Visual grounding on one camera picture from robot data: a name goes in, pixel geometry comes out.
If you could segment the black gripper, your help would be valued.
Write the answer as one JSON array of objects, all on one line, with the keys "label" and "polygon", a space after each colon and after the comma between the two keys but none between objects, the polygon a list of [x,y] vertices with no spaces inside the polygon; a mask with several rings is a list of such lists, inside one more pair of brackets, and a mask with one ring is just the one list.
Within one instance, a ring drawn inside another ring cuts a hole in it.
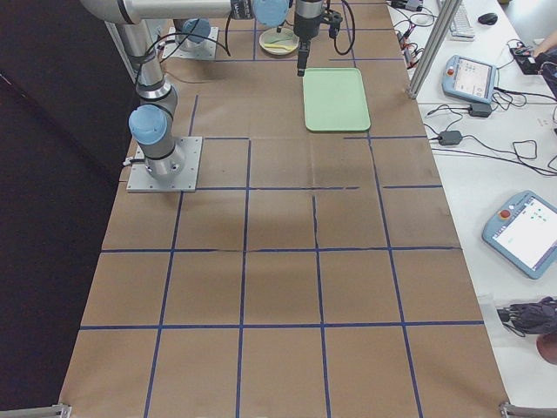
[{"label": "black gripper", "polygon": [[[278,34],[282,33],[283,26],[280,25],[276,28]],[[302,49],[298,50],[297,58],[297,76],[303,77],[305,75],[305,52]]]},{"label": "black gripper", "polygon": [[294,33],[299,37],[299,48],[305,52],[305,65],[309,58],[311,41],[319,34],[321,24],[329,26],[329,38],[335,38],[340,30],[342,16],[322,0],[295,1]]}]

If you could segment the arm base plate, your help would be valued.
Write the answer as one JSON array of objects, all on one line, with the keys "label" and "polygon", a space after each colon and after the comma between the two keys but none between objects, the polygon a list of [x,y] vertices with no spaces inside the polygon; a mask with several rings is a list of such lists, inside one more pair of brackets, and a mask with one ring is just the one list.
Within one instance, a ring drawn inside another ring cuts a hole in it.
[{"label": "arm base plate", "polygon": [[162,58],[177,57],[192,60],[214,60],[216,55],[217,45],[215,41],[218,40],[218,27],[212,26],[210,34],[207,36],[208,40],[202,40],[200,43],[193,41],[185,41],[178,49],[178,41],[174,36],[176,32],[174,27],[169,29],[168,37],[164,42],[164,49]]},{"label": "arm base plate", "polygon": [[175,137],[173,153],[160,160],[147,158],[138,146],[131,165],[128,192],[194,192],[202,154],[202,137]]}]

